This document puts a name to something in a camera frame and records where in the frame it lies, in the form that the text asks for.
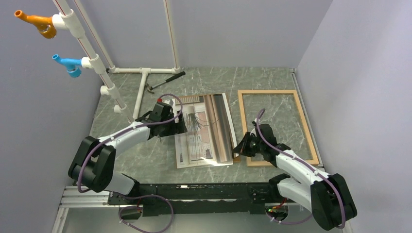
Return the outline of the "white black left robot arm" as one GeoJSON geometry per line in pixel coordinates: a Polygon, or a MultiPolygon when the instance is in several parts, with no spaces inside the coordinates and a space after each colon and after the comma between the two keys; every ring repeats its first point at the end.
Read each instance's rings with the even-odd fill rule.
{"type": "Polygon", "coordinates": [[[140,196],[140,183],[114,171],[116,157],[153,137],[187,132],[182,113],[182,109],[175,111],[171,105],[157,102],[153,110],[116,133],[101,138],[85,137],[72,160],[68,176],[87,190],[119,193],[126,203],[135,203],[140,196]]]}

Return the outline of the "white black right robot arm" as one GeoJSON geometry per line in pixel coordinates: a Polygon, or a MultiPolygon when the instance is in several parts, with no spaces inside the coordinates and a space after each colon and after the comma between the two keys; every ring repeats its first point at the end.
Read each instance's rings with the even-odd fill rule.
{"type": "Polygon", "coordinates": [[[284,174],[268,182],[273,201],[293,200],[311,212],[318,225],[328,231],[343,228],[358,212],[344,177],[330,175],[300,158],[289,146],[278,143],[268,124],[255,125],[232,150],[246,157],[257,154],[284,174]]]}

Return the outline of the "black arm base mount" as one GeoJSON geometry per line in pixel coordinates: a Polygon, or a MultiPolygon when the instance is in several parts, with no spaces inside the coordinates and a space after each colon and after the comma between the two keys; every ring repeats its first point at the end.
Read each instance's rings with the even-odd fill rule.
{"type": "Polygon", "coordinates": [[[142,209],[143,216],[174,213],[265,214],[267,209],[291,203],[276,196],[267,182],[257,183],[184,183],[140,184],[136,193],[125,198],[110,194],[109,205],[133,206],[142,209]]]}

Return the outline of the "wooden picture frame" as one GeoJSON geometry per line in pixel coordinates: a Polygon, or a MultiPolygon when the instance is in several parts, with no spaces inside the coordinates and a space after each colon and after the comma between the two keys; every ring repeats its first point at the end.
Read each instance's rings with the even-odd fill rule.
{"type": "Polygon", "coordinates": [[[300,121],[303,127],[303,133],[307,139],[309,151],[312,156],[312,159],[307,160],[307,162],[313,166],[318,166],[320,164],[318,152],[315,147],[314,139],[312,138],[310,131],[310,124],[306,119],[305,109],[301,103],[299,94],[296,90],[238,90],[238,99],[240,106],[240,119],[242,125],[243,133],[247,132],[246,125],[246,114],[244,110],[244,101],[243,95],[292,95],[295,100],[296,107],[300,116],[300,121]]]}

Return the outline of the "plant photo print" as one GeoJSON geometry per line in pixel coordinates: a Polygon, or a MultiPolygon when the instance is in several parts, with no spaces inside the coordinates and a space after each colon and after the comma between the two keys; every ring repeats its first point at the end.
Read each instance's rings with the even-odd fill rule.
{"type": "Polygon", "coordinates": [[[176,167],[222,166],[230,163],[225,152],[219,120],[204,96],[182,96],[174,106],[182,110],[186,133],[174,137],[176,167]]]}

